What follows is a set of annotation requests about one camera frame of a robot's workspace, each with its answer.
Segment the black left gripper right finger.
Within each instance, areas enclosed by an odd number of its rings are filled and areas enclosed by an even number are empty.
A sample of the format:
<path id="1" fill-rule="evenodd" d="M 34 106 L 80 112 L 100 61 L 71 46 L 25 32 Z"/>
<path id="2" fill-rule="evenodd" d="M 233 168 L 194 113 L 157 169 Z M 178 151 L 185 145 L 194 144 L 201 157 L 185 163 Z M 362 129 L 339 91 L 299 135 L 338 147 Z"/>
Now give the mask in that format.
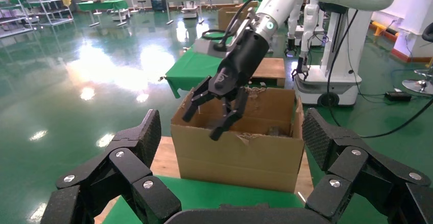
<path id="1" fill-rule="evenodd" d="M 363 196 L 388 223 L 432 223 L 431 180 L 424 173 L 380 154 L 352 130 L 329 124 L 310 108 L 302 137 L 324 177 L 306 208 L 337 223 L 353 195 Z"/>

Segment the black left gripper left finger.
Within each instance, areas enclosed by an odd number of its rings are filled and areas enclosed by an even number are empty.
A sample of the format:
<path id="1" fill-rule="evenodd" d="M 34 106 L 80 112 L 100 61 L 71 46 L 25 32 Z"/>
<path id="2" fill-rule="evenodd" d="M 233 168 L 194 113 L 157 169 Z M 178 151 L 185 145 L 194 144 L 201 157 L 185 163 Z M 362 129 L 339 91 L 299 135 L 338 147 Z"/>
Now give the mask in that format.
<path id="1" fill-rule="evenodd" d="M 101 154 L 56 181 L 41 222 L 94 223 L 122 196 L 142 223 L 165 223 L 181 202 L 151 171 L 160 140 L 160 115 L 151 109 L 141 124 L 117 132 Z"/>

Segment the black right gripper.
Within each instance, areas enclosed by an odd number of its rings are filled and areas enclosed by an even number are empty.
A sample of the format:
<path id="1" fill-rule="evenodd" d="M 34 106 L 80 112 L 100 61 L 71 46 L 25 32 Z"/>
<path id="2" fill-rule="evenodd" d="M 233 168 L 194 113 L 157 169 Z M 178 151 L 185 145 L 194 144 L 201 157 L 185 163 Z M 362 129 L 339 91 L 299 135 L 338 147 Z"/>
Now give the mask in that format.
<path id="1" fill-rule="evenodd" d="M 209 135 L 212 140 L 218 141 L 243 117 L 248 100 L 248 92 L 243 86 L 248 83 L 268 49 L 269 44 L 262 36 L 253 30 L 246 30 L 234 50 L 221 61 L 215 76 L 207 76 L 193 90 L 182 119 L 191 121 L 202 104 L 223 97 L 223 117 Z"/>

